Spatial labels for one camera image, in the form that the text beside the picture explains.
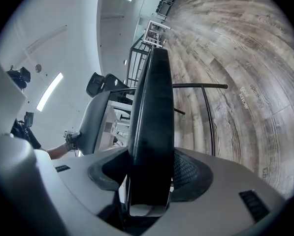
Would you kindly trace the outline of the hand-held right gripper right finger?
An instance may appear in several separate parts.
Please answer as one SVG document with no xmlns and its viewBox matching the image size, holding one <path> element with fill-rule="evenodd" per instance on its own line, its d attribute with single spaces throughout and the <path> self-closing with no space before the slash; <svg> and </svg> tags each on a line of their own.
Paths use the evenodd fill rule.
<svg viewBox="0 0 294 236">
<path fill-rule="evenodd" d="M 248 168 L 204 153 L 139 149 L 143 204 L 164 205 L 148 236 L 235 236 L 257 230 L 285 199 Z"/>
</svg>

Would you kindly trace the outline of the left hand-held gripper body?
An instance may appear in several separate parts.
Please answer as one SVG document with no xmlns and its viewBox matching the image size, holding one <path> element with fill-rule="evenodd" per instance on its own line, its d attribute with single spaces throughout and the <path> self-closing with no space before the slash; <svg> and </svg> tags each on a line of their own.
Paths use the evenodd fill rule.
<svg viewBox="0 0 294 236">
<path fill-rule="evenodd" d="M 72 132 L 69 130 L 64 131 L 65 146 L 67 151 L 79 150 L 78 138 L 80 137 L 80 135 L 81 133 L 79 131 L 77 132 Z"/>
</svg>

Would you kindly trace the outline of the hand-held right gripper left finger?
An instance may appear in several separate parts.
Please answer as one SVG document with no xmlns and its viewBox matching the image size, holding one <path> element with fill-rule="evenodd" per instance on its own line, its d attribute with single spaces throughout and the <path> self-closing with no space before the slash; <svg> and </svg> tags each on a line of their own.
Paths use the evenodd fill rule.
<svg viewBox="0 0 294 236">
<path fill-rule="evenodd" d="M 124 231 L 125 219 L 119 188 L 128 171 L 128 149 L 115 148 L 103 152 L 53 161 L 72 195 L 89 211 L 112 227 Z"/>
</svg>

